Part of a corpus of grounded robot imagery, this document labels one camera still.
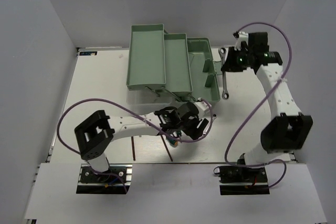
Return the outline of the large silver ratchet wrench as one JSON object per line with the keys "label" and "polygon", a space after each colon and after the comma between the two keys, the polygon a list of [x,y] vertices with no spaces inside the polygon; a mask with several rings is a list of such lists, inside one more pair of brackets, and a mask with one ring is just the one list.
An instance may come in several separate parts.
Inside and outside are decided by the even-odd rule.
{"label": "large silver ratchet wrench", "polygon": [[[225,64],[225,60],[226,60],[226,49],[224,47],[220,47],[218,49],[218,54],[221,58],[221,64],[222,67]],[[223,83],[223,93],[222,93],[222,98],[224,100],[228,100],[229,99],[229,92],[228,92],[228,88],[227,88],[227,78],[226,78],[226,72],[224,70],[222,70],[222,83]]]}

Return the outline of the green screwdriver orange cap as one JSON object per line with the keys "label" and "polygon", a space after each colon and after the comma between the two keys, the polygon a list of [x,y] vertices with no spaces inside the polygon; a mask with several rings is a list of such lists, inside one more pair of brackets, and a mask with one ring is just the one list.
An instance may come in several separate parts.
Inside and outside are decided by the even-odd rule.
{"label": "green screwdriver orange cap", "polygon": [[169,142],[169,144],[172,146],[172,147],[177,147],[178,146],[178,141],[179,141],[179,138],[178,137],[175,137],[175,136],[169,136],[166,138]]}

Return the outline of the medium brown hex key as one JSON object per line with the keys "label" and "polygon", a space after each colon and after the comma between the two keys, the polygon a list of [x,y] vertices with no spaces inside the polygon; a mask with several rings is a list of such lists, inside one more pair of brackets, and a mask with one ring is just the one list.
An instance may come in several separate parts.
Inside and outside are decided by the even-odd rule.
{"label": "medium brown hex key", "polygon": [[168,146],[167,146],[167,144],[166,144],[166,141],[165,141],[164,137],[163,137],[162,135],[160,135],[160,137],[161,137],[161,140],[162,140],[162,142],[163,142],[163,145],[164,145],[164,147],[165,147],[166,153],[168,154],[168,157],[169,157],[170,161],[173,162],[172,155],[171,155],[171,153],[170,153],[170,151],[169,151],[169,148],[168,148]]}

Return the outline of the green toolbox with clear lid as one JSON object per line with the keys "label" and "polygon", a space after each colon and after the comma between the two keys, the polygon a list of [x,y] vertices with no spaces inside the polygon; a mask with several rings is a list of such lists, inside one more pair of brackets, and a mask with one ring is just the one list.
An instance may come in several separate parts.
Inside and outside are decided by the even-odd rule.
{"label": "green toolbox with clear lid", "polygon": [[163,24],[133,25],[127,103],[169,105],[203,98],[216,104],[221,100],[220,67],[206,37],[168,33]]}

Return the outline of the large brown hex key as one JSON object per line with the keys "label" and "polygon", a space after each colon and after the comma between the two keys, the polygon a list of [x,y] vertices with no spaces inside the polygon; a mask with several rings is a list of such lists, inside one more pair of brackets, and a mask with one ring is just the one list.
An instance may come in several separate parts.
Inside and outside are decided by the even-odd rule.
{"label": "large brown hex key", "polygon": [[134,137],[131,137],[131,146],[132,146],[132,158],[133,161],[136,161],[136,154],[135,154],[135,144],[134,144]]}

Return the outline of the small silver ratchet wrench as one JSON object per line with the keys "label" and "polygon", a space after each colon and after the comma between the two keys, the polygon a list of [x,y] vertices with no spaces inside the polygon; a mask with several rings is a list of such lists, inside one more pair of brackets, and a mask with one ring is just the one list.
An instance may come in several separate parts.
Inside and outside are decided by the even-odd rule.
{"label": "small silver ratchet wrench", "polygon": [[207,124],[206,128],[204,129],[204,133],[206,133],[209,130],[209,128],[211,127],[211,124],[214,123],[214,121],[216,120],[216,118],[217,118],[216,114],[213,114],[212,118],[206,118],[208,120],[208,124]]}

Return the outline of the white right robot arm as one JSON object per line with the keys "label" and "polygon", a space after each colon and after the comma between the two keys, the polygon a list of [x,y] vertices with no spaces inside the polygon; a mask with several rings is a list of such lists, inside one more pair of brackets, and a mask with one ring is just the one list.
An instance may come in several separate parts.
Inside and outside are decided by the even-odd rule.
{"label": "white right robot arm", "polygon": [[260,142],[241,156],[242,163],[237,168],[237,175],[247,182],[255,177],[255,167],[278,161],[282,153],[301,149],[312,128],[313,120],[310,115],[304,115],[296,105],[285,80],[289,67],[283,66],[278,52],[270,51],[267,32],[236,31],[233,36],[236,39],[234,46],[221,47],[218,50],[221,61],[217,74],[222,76],[222,98],[229,98],[227,73],[243,72],[247,69],[254,71],[266,94],[238,128],[234,137],[237,137],[264,102],[268,103],[271,113],[271,121],[262,130]]}

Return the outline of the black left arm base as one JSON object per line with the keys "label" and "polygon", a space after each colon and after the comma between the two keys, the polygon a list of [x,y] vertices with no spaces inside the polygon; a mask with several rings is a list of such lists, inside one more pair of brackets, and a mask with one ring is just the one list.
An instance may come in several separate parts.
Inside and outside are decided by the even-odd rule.
{"label": "black left arm base", "polygon": [[132,164],[110,164],[109,170],[97,174],[88,164],[82,164],[76,194],[126,195],[132,179]]}

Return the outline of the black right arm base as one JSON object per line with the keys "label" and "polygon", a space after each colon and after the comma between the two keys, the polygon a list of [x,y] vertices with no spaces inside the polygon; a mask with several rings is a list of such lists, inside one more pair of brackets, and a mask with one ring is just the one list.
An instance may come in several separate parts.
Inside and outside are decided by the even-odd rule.
{"label": "black right arm base", "polygon": [[269,195],[268,178],[265,168],[217,166],[213,170],[219,177],[222,196]]}

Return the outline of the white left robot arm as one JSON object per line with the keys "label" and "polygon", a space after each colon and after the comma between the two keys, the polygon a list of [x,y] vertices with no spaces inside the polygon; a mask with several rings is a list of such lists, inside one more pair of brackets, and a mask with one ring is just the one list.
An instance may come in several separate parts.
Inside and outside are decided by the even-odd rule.
{"label": "white left robot arm", "polygon": [[188,140],[198,140],[209,123],[208,119],[203,119],[209,109],[204,101],[198,101],[184,103],[178,108],[166,107],[139,117],[110,117],[104,110],[98,110],[75,128],[80,156],[93,169],[93,176],[104,182],[111,175],[104,152],[112,141],[163,133],[174,136],[178,131],[188,136]]}

